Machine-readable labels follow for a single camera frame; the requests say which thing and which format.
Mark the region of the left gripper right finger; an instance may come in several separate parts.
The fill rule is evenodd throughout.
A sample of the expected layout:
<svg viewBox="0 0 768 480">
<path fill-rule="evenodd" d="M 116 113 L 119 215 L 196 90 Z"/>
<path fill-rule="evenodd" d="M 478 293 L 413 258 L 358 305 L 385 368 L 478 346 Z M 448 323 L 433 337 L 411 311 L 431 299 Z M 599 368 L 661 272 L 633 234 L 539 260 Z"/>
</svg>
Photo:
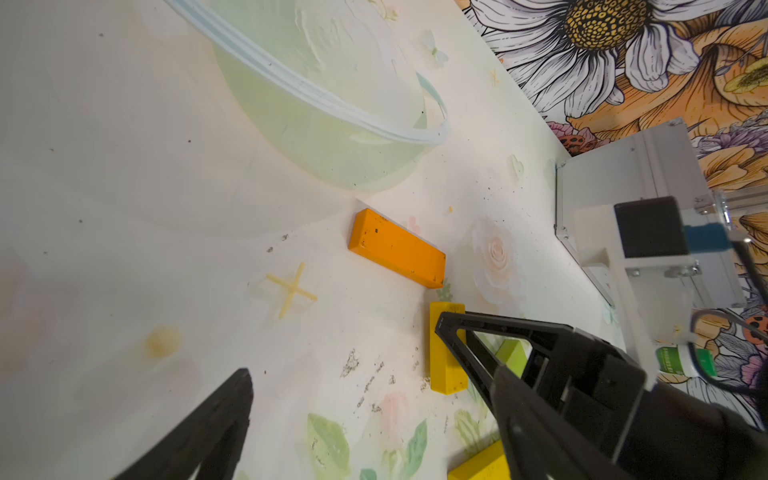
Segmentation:
<svg viewBox="0 0 768 480">
<path fill-rule="evenodd" d="M 626 479 L 617 459 L 647 375 L 610 343 L 565 324 L 442 313 L 437 336 L 495 417 L 513 479 Z M 526 340 L 521 375 L 482 333 Z"/>
</svg>

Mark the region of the white green-capped bottle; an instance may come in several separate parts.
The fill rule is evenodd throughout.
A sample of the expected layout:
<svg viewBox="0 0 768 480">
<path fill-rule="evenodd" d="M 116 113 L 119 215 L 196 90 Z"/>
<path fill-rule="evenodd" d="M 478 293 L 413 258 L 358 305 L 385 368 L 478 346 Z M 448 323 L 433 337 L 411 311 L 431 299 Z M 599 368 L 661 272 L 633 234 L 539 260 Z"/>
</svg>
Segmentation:
<svg viewBox="0 0 768 480">
<path fill-rule="evenodd" d="M 690 344 L 658 344 L 655 353 L 659 371 L 662 374 L 683 377 L 700 377 L 700 371 L 703 371 L 707 376 L 717 377 L 712 353 L 707 349 L 694 347 L 694 354 L 691 354 L 690 347 Z"/>
</svg>

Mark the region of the yellow small block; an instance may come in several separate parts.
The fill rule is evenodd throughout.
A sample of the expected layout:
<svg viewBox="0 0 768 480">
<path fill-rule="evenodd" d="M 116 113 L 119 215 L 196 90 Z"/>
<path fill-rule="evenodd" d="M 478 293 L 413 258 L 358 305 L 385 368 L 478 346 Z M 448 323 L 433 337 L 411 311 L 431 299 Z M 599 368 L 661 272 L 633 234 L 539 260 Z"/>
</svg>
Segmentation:
<svg viewBox="0 0 768 480">
<path fill-rule="evenodd" d="M 430 387 L 435 392 L 452 395 L 466 390 L 469 379 L 444 341 L 436 333 L 440 315 L 444 312 L 464 314 L 466 310 L 463 304 L 450 302 L 432 302 L 429 307 Z"/>
</svg>

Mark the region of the silver metal case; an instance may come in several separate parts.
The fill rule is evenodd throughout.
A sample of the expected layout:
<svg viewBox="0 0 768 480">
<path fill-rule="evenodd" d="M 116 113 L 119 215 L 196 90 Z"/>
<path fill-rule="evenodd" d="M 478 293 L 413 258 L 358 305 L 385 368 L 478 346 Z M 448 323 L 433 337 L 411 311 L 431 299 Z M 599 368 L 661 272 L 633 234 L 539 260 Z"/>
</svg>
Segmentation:
<svg viewBox="0 0 768 480">
<path fill-rule="evenodd" d="M 689 138 L 689 127 L 677 118 L 564 161 L 556 167 L 555 235 L 577 260 L 577 210 L 673 196 L 684 224 L 724 223 L 715 210 L 697 210 L 713 203 Z M 694 254 L 702 273 L 683 279 L 693 287 L 694 306 L 740 308 L 746 296 L 732 250 Z M 607 267 L 581 267 L 607 303 L 615 307 L 617 291 Z"/>
</svg>

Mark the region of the lime green block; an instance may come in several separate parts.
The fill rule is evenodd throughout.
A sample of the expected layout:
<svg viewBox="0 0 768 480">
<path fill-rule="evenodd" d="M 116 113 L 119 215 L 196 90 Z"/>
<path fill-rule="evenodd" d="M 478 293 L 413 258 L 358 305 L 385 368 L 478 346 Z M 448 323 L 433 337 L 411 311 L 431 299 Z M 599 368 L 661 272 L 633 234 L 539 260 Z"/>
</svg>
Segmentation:
<svg viewBox="0 0 768 480">
<path fill-rule="evenodd" d="M 518 378 L 521 378 L 526 368 L 531 351 L 530 344 L 525 340 L 503 340 L 495 353 L 495 357 Z"/>
</svg>

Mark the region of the orange block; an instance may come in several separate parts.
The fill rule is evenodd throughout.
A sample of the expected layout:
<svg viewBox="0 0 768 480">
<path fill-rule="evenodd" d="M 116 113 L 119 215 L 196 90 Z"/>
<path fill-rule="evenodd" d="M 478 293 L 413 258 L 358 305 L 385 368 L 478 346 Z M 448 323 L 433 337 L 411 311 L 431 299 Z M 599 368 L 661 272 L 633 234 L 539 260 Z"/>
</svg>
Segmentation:
<svg viewBox="0 0 768 480">
<path fill-rule="evenodd" d="M 444 286 L 446 254 L 370 208 L 356 214 L 348 249 L 426 288 Z"/>
</svg>

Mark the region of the clear glass bowl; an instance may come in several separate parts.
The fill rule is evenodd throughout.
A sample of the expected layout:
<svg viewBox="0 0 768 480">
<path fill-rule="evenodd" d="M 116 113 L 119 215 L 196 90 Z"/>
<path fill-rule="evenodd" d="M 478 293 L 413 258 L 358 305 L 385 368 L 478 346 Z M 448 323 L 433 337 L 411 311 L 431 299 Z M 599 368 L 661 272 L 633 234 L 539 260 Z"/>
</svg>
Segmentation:
<svg viewBox="0 0 768 480">
<path fill-rule="evenodd" d="M 333 186 L 382 191 L 442 144 L 448 112 L 378 1 L 174 1 L 213 45 L 245 115 Z"/>
</svg>

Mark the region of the yellow long block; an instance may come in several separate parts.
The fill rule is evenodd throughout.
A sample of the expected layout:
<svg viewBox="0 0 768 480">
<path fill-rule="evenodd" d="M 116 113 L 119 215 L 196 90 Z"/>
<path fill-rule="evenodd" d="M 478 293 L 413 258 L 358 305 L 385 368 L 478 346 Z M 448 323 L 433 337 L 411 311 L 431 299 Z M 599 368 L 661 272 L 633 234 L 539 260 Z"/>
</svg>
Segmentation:
<svg viewBox="0 0 768 480">
<path fill-rule="evenodd" d="M 510 470 L 501 441 L 451 470 L 448 480 L 510 480 Z"/>
</svg>

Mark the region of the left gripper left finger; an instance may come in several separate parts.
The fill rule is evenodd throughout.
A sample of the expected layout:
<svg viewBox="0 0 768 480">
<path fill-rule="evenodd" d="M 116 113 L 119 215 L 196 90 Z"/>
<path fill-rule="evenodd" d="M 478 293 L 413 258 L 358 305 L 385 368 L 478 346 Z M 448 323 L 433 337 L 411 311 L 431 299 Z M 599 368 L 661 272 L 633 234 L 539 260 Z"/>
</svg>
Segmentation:
<svg viewBox="0 0 768 480">
<path fill-rule="evenodd" d="M 236 370 L 119 479 L 232 479 L 254 399 L 246 368 Z"/>
</svg>

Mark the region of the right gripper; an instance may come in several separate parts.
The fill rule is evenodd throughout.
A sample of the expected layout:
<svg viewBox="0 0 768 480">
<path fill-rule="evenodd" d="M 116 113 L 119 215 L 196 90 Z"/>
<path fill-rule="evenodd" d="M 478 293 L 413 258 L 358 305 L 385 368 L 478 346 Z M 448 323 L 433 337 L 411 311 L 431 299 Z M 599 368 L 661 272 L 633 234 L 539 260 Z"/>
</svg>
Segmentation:
<svg viewBox="0 0 768 480">
<path fill-rule="evenodd" d="M 765 479 L 767 434 L 658 384 L 643 393 L 617 465 L 636 479 Z"/>
</svg>

